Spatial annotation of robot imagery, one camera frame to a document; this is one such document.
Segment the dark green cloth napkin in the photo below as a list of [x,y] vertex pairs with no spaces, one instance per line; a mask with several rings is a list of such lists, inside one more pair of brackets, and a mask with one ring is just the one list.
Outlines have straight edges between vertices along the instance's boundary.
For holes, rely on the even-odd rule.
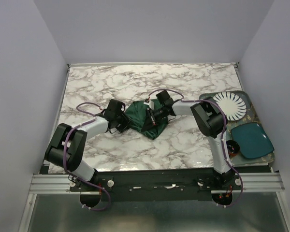
[[149,105],[144,103],[144,100],[133,101],[126,109],[125,115],[130,119],[129,128],[133,129],[148,139],[157,139],[168,126],[168,118],[165,117],[157,122],[157,125],[152,124],[152,120],[146,110]]

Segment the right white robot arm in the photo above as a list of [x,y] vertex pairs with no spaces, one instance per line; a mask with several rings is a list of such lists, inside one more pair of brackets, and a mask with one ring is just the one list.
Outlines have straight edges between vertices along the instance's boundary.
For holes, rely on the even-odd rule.
[[199,131],[208,139],[213,157],[213,185],[224,189],[234,176],[226,143],[227,117],[212,97],[203,100],[173,100],[166,89],[156,95],[161,108],[154,109],[150,98],[142,132],[157,127],[168,116],[193,116]]

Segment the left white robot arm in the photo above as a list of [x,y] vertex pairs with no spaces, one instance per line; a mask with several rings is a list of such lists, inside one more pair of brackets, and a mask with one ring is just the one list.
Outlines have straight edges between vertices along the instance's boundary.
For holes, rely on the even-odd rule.
[[89,115],[90,119],[74,126],[60,123],[49,142],[44,160],[80,179],[85,190],[94,190],[98,183],[98,171],[83,160],[86,142],[111,129],[120,133],[126,131],[130,119],[124,113],[125,108],[125,103],[115,99],[111,99],[105,109],[93,102],[79,104],[77,111]]

